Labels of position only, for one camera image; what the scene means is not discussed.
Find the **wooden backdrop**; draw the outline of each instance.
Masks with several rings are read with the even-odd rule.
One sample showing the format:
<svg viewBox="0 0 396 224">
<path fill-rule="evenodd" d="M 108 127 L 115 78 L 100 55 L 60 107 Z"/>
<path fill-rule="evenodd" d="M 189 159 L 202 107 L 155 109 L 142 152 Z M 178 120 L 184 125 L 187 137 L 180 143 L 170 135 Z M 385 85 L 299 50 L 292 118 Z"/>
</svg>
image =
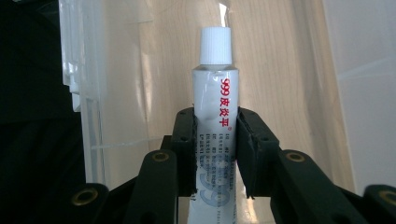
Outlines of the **wooden backdrop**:
<svg viewBox="0 0 396 224">
<path fill-rule="evenodd" d="M 307 153 L 335 184 L 354 189 L 320 0 L 146 4 L 151 19 L 140 23 L 139 32 L 150 136 L 170 134 L 177 111 L 192 106 L 191 69 L 199 62 L 200 30 L 220 26 L 220 8 L 226 6 L 233 61 L 240 70 L 240 105 L 262 117 L 282 148 Z M 239 222 L 271 223 L 268 200 L 246 200 L 240 178 L 238 186 Z"/>
</svg>

